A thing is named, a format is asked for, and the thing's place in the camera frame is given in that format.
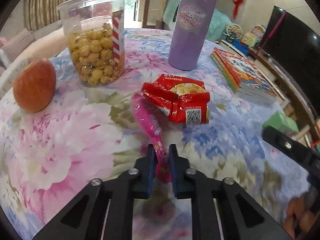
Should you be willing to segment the right hand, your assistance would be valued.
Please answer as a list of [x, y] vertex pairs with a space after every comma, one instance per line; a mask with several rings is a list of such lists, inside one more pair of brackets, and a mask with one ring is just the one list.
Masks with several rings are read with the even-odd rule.
[[306, 208], [305, 195], [306, 193], [292, 198], [287, 206], [283, 228], [292, 239], [298, 238], [298, 234], [295, 233], [295, 224], [300, 226], [302, 233], [308, 233], [317, 219], [317, 216]]

